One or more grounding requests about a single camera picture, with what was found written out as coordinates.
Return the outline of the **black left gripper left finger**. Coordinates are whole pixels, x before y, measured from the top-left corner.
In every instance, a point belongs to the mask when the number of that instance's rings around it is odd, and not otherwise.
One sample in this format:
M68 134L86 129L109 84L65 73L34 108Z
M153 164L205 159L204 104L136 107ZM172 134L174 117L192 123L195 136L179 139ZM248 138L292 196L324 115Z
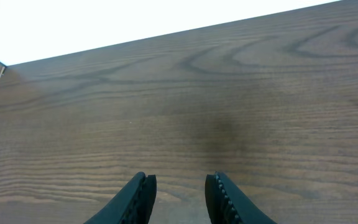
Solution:
M138 172L85 224L148 224L156 195L156 176Z

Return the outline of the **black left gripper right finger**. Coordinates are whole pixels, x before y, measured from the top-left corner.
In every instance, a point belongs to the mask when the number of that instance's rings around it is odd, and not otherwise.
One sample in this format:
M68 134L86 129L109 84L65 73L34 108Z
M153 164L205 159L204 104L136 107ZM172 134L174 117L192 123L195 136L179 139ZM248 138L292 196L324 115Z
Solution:
M223 172L206 176L204 192L212 224L276 224Z

